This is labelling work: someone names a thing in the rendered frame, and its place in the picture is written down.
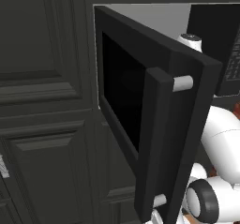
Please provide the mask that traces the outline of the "black microwave door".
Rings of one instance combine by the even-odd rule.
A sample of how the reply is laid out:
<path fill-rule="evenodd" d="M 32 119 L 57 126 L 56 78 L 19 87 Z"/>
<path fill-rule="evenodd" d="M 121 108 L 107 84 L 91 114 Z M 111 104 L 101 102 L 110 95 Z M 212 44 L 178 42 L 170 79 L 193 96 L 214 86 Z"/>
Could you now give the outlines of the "black microwave door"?
<path fill-rule="evenodd" d="M 160 33 L 104 6 L 95 9 L 95 25 L 99 106 L 136 177 L 143 92 L 134 79 L 158 65 Z"/>

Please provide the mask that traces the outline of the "black microwave oven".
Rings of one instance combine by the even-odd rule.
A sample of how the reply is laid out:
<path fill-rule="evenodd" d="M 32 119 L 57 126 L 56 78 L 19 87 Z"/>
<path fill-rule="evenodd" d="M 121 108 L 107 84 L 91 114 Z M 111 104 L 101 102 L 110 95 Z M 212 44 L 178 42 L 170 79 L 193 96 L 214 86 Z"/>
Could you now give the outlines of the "black microwave oven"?
<path fill-rule="evenodd" d="M 240 93 L 240 4 L 192 5 L 187 33 L 202 39 L 202 52 L 222 63 L 216 95 Z"/>

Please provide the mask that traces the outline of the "dark grey cupboard door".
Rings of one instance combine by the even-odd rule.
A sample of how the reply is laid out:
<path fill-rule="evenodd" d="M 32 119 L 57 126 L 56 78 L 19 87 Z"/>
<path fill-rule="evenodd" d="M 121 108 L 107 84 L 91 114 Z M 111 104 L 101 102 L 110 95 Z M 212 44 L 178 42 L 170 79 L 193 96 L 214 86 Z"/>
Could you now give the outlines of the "dark grey cupboard door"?
<path fill-rule="evenodd" d="M 0 118 L 3 180 L 18 224 L 98 224 L 89 110 Z"/>
<path fill-rule="evenodd" d="M 0 105 L 91 101 L 83 0 L 0 0 Z"/>

